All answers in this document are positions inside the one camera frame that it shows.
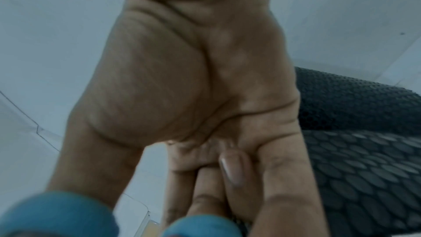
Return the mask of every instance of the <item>black patterned fabric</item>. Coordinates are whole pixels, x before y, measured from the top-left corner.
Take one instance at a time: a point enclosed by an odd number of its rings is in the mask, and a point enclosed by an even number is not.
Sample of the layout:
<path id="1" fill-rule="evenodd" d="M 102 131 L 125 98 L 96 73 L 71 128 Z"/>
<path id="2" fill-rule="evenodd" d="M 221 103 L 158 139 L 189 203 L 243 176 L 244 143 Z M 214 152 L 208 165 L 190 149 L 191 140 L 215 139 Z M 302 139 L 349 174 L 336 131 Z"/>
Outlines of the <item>black patterned fabric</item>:
<path id="1" fill-rule="evenodd" d="M 399 87 L 296 72 L 300 124 L 332 236 L 421 232 L 421 97 Z"/>

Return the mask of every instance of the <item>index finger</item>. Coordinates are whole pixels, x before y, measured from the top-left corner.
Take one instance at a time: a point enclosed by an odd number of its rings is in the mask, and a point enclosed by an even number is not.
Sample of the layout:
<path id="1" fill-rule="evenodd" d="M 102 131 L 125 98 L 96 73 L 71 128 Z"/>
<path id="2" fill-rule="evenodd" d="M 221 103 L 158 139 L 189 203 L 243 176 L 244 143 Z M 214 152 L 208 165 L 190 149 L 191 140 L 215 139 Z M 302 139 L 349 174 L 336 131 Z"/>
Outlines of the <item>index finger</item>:
<path id="1" fill-rule="evenodd" d="M 257 155 L 264 204 L 250 236 L 329 236 L 301 131 L 263 145 Z"/>

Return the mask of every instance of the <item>blue band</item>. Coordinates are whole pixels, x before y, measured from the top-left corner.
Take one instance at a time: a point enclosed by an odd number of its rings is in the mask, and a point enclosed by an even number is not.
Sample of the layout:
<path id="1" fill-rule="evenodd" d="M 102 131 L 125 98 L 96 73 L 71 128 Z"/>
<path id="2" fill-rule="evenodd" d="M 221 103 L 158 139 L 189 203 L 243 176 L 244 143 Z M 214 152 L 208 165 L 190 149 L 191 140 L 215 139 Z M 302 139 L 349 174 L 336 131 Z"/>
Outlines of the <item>blue band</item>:
<path id="1" fill-rule="evenodd" d="M 241 237 L 237 225 L 215 215 L 196 215 L 176 221 L 162 237 Z"/>
<path id="2" fill-rule="evenodd" d="M 0 236 L 15 232 L 66 237 L 117 237 L 112 210 L 99 201 L 68 192 L 31 197 L 0 217 Z"/>

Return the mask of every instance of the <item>finger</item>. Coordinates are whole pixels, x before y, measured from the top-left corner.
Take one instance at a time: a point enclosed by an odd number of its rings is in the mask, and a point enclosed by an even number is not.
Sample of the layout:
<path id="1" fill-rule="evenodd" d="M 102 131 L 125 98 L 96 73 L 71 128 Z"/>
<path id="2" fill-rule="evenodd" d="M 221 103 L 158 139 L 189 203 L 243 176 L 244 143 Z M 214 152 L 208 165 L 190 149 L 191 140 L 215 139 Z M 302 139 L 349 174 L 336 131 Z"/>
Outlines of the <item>finger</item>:
<path id="1" fill-rule="evenodd" d="M 329 236 L 301 132 L 257 153 L 264 168 L 264 204 L 250 236 Z"/>
<path id="2" fill-rule="evenodd" d="M 263 188 L 249 155 L 237 149 L 227 150 L 219 162 L 232 213 L 243 221 L 254 221 L 262 206 Z"/>
<path id="3" fill-rule="evenodd" d="M 197 173 L 193 202 L 187 215 L 202 214 L 228 216 L 224 181 L 217 167 L 204 167 Z"/>
<path id="4" fill-rule="evenodd" d="M 187 214 L 192 203 L 195 180 L 195 171 L 168 173 L 161 231 Z"/>

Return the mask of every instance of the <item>fingernail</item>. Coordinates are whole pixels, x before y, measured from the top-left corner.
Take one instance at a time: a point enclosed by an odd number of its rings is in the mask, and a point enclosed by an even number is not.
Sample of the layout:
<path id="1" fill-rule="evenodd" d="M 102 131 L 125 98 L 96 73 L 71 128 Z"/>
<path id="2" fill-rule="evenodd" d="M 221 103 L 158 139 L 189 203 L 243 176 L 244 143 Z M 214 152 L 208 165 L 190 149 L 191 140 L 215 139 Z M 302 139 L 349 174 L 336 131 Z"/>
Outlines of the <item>fingernail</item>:
<path id="1" fill-rule="evenodd" d="M 243 163 L 239 155 L 228 155 L 221 158 L 221 165 L 228 180 L 235 187 L 239 187 L 244 184 L 245 177 L 243 171 Z"/>

